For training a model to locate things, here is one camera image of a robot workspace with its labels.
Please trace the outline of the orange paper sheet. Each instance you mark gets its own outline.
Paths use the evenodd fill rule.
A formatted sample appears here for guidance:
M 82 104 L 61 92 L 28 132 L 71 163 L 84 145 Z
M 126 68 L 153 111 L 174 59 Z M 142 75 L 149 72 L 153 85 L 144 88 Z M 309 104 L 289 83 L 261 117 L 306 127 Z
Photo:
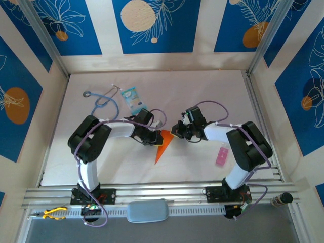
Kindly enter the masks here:
M 156 152 L 156 157 L 155 157 L 154 164 L 157 164 L 160 157 L 163 155 L 163 153 L 165 152 L 165 150 L 167 149 L 167 147 L 169 146 L 169 144 L 171 143 L 171 141 L 174 138 L 174 135 L 169 130 L 162 130 L 161 135 L 162 135 L 164 140 L 163 140 L 163 144 L 159 145 L 157 147 L 157 152 Z

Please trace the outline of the pink plastic case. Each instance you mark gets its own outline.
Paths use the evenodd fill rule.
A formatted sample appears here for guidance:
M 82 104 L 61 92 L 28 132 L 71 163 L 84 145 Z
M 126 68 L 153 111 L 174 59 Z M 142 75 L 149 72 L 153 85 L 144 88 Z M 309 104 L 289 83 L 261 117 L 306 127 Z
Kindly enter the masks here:
M 218 165 L 218 166 L 225 165 L 228 153 L 229 153 L 228 148 L 221 147 L 219 152 L 218 152 L 215 164 Z

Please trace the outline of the light blue snack packet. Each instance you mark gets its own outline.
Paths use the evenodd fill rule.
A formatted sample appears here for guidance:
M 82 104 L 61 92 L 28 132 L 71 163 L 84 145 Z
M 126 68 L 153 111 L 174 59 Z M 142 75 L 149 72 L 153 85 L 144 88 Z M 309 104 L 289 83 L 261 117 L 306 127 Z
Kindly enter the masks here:
M 122 91 L 121 96 L 132 115 L 138 114 L 142 109 L 147 109 L 147 106 L 140 99 L 135 87 Z

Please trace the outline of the grey blue pouch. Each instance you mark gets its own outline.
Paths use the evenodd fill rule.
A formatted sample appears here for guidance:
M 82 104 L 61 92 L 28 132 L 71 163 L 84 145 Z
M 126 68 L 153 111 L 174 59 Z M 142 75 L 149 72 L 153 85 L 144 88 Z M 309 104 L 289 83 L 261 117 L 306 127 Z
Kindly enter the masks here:
M 133 201 L 127 206 L 127 220 L 131 223 L 153 223 L 167 219 L 169 207 L 165 200 Z

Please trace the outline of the blue stethoscope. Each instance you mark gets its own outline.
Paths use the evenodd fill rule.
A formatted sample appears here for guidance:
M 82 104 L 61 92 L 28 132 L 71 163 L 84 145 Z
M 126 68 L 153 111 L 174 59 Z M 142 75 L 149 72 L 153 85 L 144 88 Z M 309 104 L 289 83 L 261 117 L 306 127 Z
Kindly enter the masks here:
M 105 94 L 97 94 L 91 91 L 84 91 L 83 97 L 88 98 L 90 96 L 97 97 L 95 101 L 94 108 L 91 111 L 91 115 L 94 115 L 97 109 L 102 109 L 108 105 L 108 103 L 112 103 L 116 108 L 116 115 L 114 116 L 114 120 L 119 116 L 119 106 L 117 102 L 114 100 L 114 96 L 121 91 L 122 89 L 114 84 L 112 84 L 112 88 L 108 90 Z

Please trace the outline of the small bottle with black cap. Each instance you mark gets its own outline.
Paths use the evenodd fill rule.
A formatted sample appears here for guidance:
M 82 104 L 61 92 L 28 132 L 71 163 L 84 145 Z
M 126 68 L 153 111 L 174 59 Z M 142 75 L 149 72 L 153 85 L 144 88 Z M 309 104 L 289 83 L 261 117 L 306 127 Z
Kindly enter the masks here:
M 292 202 L 293 202 L 293 196 L 288 192 L 284 192 L 272 198 L 270 201 L 270 203 L 275 207 L 280 207 L 286 204 L 290 204 Z

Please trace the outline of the aluminium mounting rail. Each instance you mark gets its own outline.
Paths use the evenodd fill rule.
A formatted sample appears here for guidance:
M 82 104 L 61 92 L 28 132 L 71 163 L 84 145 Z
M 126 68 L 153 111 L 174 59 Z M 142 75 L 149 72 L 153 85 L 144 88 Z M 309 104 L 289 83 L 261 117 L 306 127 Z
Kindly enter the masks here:
M 116 190 L 116 205 L 125 205 L 136 200 L 165 199 L 173 201 L 175 205 L 192 205 L 207 203 L 203 190 L 209 186 L 220 186 L 220 181 L 190 182 L 190 183 L 148 183 L 148 184 L 103 184 L 102 189 Z M 292 182 L 278 180 L 253 180 L 250 183 L 252 201 L 256 201 L 264 193 L 267 186 L 268 192 L 261 203 L 268 203 L 273 197 L 283 192 L 293 196 L 293 202 L 301 201 L 297 186 Z M 36 209 L 56 206 L 68 206 L 74 186 L 42 186 L 29 188 L 24 196 L 21 208 Z

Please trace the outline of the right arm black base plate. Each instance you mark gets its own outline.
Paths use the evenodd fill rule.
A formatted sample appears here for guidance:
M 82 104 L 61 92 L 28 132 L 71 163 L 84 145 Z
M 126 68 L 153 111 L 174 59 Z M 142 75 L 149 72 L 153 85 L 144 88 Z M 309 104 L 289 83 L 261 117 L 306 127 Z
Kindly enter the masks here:
M 208 203 L 249 203 L 252 200 L 250 188 L 246 185 L 236 190 L 224 186 L 206 187 Z

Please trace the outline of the aluminium side rail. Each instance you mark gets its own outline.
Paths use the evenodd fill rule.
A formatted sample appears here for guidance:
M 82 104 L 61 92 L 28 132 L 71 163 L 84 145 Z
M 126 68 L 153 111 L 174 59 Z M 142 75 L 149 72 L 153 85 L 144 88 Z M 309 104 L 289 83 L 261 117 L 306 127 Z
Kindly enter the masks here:
M 266 120 L 266 111 L 264 109 L 264 105 L 262 104 L 262 99 L 261 99 L 261 95 L 256 87 L 256 84 L 254 82 L 254 79 L 247 73 L 246 70 L 242 70 L 241 71 L 248 95 L 249 95 L 249 99 L 250 102 L 252 104 L 253 110 L 254 110 L 254 114 L 257 120 L 257 123 L 259 125 L 259 129 L 262 132 L 262 134 L 264 135 L 265 139 L 267 140 L 267 142 L 269 143 L 269 145 L 272 148 L 273 151 L 273 156 L 270 159 L 272 168 L 275 171 L 275 175 L 280 176 L 279 181 L 281 182 L 285 182 L 285 175 L 282 172 L 282 168 L 276 153 L 276 149 L 275 146 L 272 142 L 272 137 L 270 134 L 270 129 L 268 126 L 268 122 Z

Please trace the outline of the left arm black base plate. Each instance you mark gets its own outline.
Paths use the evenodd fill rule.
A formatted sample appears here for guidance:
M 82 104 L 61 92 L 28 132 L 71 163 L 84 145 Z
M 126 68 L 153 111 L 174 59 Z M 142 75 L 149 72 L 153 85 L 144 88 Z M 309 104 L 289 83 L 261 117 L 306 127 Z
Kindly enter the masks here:
M 85 191 L 72 189 L 71 205 L 87 205 L 96 203 Z M 92 195 L 103 205 L 114 205 L 116 199 L 116 189 L 95 189 Z

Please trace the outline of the aluminium frame post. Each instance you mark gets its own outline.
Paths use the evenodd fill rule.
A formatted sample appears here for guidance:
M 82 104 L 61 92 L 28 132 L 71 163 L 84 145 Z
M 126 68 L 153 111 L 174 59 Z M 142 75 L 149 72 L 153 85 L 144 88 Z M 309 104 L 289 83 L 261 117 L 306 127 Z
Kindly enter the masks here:
M 274 12 L 272 19 L 256 49 L 255 55 L 246 70 L 247 76 L 251 77 L 262 60 L 264 54 L 269 48 L 273 38 L 275 37 L 278 29 L 280 28 L 286 14 L 291 8 L 294 0 L 280 0 L 278 8 Z
M 17 2 L 47 53 L 57 65 L 62 75 L 68 80 L 70 74 L 33 4 L 29 0 L 17 0 Z

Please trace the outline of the yellow handled pliers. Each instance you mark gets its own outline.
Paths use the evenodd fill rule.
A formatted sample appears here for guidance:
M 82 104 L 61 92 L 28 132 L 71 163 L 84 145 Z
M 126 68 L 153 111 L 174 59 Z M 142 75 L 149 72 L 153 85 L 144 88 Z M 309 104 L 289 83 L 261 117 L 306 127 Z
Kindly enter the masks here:
M 54 220 L 62 220 L 62 219 L 65 219 L 66 217 L 65 216 L 56 217 L 56 216 L 53 216 L 52 213 L 57 212 L 57 211 L 66 211 L 67 209 L 68 208 L 64 207 L 64 206 L 56 207 L 56 208 L 52 208 L 50 210 L 44 210 L 39 213 L 29 214 L 28 218 L 43 218 L 43 219 L 50 218 L 50 219 L 54 219 Z

